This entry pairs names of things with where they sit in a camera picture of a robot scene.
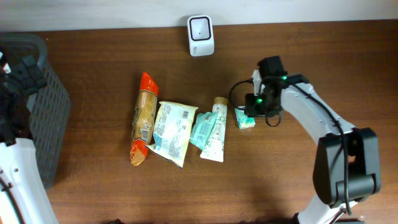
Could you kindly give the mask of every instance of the perforated bin side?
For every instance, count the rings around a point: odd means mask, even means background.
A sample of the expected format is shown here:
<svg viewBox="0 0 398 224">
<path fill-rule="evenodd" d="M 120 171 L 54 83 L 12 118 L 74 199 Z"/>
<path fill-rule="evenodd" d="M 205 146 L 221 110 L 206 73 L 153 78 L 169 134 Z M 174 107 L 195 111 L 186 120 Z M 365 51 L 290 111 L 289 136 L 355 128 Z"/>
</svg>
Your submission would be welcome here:
<svg viewBox="0 0 398 224">
<path fill-rule="evenodd" d="M 30 129 L 36 147 L 37 166 L 45 188 L 53 186 L 63 136 L 71 107 L 69 94 L 47 61 L 47 46 L 32 34 L 1 34 L 0 46 L 9 59 L 10 67 L 31 55 L 43 71 L 47 86 L 30 95 L 27 107 L 31 111 Z"/>
</svg>

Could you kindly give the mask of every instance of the brown table surface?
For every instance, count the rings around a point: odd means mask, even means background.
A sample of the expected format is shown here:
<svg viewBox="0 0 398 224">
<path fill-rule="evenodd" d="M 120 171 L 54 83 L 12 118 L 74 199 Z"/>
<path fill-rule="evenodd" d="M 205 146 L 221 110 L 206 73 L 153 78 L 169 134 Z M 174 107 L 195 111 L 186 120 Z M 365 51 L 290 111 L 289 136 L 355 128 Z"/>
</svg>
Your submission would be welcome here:
<svg viewBox="0 0 398 224">
<path fill-rule="evenodd" d="M 131 122 L 143 71 L 160 101 L 210 111 L 213 98 L 280 55 L 345 120 L 379 138 L 382 189 L 353 208 L 368 223 L 398 223 L 398 21 L 216 26 L 215 53 L 193 58 L 184 27 L 39 32 L 70 94 L 55 185 L 60 223 L 239 223 L 290 218 L 315 191 L 316 145 L 288 113 L 239 130 L 229 105 L 224 162 L 189 144 L 183 169 L 154 154 L 129 162 Z M 244 103 L 250 85 L 239 87 Z"/>
</svg>

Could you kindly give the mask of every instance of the small teal packet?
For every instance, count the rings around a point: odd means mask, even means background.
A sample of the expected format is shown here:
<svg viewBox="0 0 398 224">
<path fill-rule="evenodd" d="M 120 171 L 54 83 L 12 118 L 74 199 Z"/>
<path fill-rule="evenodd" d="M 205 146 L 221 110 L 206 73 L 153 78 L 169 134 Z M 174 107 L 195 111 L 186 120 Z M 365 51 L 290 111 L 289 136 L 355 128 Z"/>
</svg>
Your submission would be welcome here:
<svg viewBox="0 0 398 224">
<path fill-rule="evenodd" d="M 235 108 L 235 113 L 236 113 L 236 120 L 238 121 L 238 126 L 239 129 L 245 129 L 245 128 L 252 128 L 254 125 L 256 125 L 256 122 L 254 121 L 254 118 L 248 118 L 243 110 L 238 110 Z"/>
<path fill-rule="evenodd" d="M 204 150 L 205 148 L 207 139 L 209 138 L 211 130 L 213 129 L 214 123 L 216 122 L 218 113 L 218 111 L 207 112 L 205 114 L 199 113 L 197 116 L 197 122 L 192 129 L 189 141 L 201 150 Z"/>
</svg>

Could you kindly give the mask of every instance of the wall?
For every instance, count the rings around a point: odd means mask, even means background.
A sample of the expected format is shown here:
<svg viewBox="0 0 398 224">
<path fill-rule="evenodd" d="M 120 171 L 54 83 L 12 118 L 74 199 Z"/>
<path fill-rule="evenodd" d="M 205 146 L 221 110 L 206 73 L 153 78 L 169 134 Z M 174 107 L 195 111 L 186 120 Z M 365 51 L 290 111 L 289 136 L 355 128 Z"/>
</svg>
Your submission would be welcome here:
<svg viewBox="0 0 398 224">
<path fill-rule="evenodd" d="M 0 0 L 0 31 L 185 26 L 398 18 L 396 0 Z"/>
</svg>

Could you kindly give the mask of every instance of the plastic package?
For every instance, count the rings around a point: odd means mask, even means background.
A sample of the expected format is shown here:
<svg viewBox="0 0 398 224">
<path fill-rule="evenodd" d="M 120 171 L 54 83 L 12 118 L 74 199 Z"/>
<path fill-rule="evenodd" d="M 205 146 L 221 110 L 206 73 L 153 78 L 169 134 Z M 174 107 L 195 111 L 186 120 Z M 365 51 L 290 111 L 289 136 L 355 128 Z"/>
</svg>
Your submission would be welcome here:
<svg viewBox="0 0 398 224">
<path fill-rule="evenodd" d="M 139 87 L 136 112 L 132 121 L 130 160 L 134 166 L 143 162 L 148 154 L 148 149 L 145 146 L 152 139 L 158 93 L 159 87 L 144 72 Z"/>
<path fill-rule="evenodd" d="M 214 99 L 213 112 L 219 111 L 216 123 L 207 139 L 205 149 L 200 157 L 212 161 L 224 162 L 224 138 L 228 100 L 223 97 Z"/>
<path fill-rule="evenodd" d="M 198 108 L 166 101 L 160 104 L 154 129 L 155 144 L 147 148 L 182 168 Z"/>
<path fill-rule="evenodd" d="M 205 144 L 216 122 L 218 113 L 219 111 L 207 112 L 205 114 L 200 113 L 197 116 L 197 122 L 193 126 L 190 142 L 201 150 L 205 149 Z"/>
<path fill-rule="evenodd" d="M 235 108 L 235 113 L 239 129 L 253 128 L 256 125 L 254 118 L 248 118 L 248 116 L 244 114 L 243 110 L 238 110 Z"/>
</svg>

